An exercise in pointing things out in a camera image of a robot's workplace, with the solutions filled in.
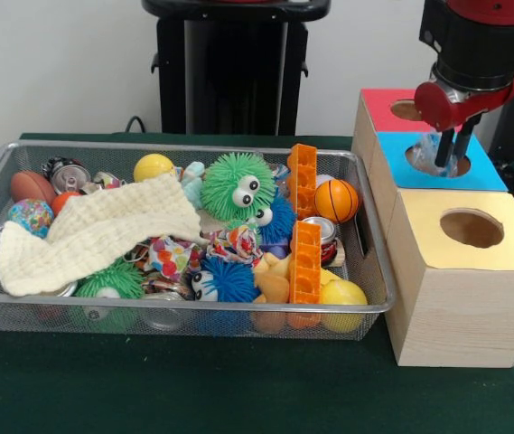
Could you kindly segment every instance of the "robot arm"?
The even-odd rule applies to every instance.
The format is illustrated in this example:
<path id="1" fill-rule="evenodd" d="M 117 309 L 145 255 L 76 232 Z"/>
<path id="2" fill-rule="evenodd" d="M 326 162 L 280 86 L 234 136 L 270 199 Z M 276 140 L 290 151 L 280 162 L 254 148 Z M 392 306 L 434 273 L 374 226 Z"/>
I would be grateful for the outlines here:
<path id="1" fill-rule="evenodd" d="M 446 166 L 465 156 L 481 115 L 514 97 L 514 0 L 425 0 L 419 39 L 437 62 L 416 109 L 443 132 L 435 163 Z"/>

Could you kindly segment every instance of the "clear plastic object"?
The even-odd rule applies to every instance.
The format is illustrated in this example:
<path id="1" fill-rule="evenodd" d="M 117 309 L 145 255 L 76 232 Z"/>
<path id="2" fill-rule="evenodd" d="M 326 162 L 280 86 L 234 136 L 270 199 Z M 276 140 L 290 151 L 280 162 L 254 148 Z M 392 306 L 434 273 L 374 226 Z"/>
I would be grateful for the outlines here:
<path id="1" fill-rule="evenodd" d="M 446 167 L 435 165 L 435 157 L 441 134 L 423 134 L 419 141 L 411 148 L 413 152 L 407 153 L 409 163 L 420 172 L 425 172 L 433 176 L 445 178 L 455 178 L 458 175 L 457 157 L 451 156 Z"/>

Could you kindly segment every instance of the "wooden cube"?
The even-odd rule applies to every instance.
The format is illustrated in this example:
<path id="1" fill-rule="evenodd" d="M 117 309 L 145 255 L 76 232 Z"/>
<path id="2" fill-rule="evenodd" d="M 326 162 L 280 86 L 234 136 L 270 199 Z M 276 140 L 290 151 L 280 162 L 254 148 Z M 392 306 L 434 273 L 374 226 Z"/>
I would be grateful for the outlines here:
<path id="1" fill-rule="evenodd" d="M 412 100 L 412 89 L 363 89 L 359 96 L 352 152 L 363 160 L 370 174 L 377 133 L 428 132 L 425 122 L 399 118 L 392 111 L 399 101 Z"/>
<path id="2" fill-rule="evenodd" d="M 386 238 L 399 188 L 508 191 L 475 136 L 472 136 L 466 157 L 459 164 L 459 176 L 433 176 L 415 169 L 408 158 L 422 135 L 377 133 L 369 183 Z"/>
<path id="3" fill-rule="evenodd" d="M 514 365 L 513 196 L 400 189 L 388 249 L 399 365 Z"/>

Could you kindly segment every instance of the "black cable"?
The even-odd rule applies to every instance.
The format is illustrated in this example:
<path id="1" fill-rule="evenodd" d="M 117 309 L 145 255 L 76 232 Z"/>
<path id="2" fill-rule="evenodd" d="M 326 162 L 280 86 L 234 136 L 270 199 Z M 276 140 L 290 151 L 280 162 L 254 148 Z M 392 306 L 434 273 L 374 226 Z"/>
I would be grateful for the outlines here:
<path id="1" fill-rule="evenodd" d="M 126 129 L 124 130 L 124 132 L 125 133 L 129 133 L 130 132 L 130 128 L 132 128 L 132 124 L 134 124 L 135 121 L 138 122 L 138 125 L 140 126 L 140 130 L 143 133 L 145 133 L 146 132 L 145 123 L 138 116 L 133 116 L 133 117 L 130 118 L 130 120 L 128 121 L 128 125 L 126 125 Z"/>

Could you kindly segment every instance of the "metal basket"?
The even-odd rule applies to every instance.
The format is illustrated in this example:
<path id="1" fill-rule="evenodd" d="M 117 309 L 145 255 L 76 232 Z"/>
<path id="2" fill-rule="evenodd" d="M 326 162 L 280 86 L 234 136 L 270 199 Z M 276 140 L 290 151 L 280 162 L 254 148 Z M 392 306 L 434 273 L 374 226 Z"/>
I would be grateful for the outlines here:
<path id="1" fill-rule="evenodd" d="M 136 161 L 150 152 L 169 157 L 176 165 L 192 161 L 205 165 L 231 151 L 261 153 L 270 163 L 284 163 L 289 149 L 232 149 L 208 146 L 160 146 L 112 143 L 74 143 L 20 141 L 0 150 L 0 224 L 13 202 L 10 179 L 19 171 L 39 171 L 51 156 L 78 158 L 94 174 L 106 170 L 126 180 L 132 179 Z M 303 316 L 319 314 L 322 322 L 310 328 L 294 329 L 289 325 L 279 338 L 360 340 L 371 328 L 379 313 L 389 310 L 396 297 L 387 249 L 378 224 L 375 204 L 362 162 L 352 153 L 318 152 L 319 173 L 347 180 L 362 196 L 357 217 L 338 228 L 346 251 L 346 262 L 333 272 L 360 285 L 369 300 L 368 306 L 269 305 L 243 303 L 199 303 L 154 299 L 124 300 L 80 297 L 11 297 L 0 286 L 0 331 L 130 333 L 136 335 L 212 335 L 270 336 L 259 333 L 251 316 Z M 333 328 L 358 325 L 349 333 L 335 333 Z"/>

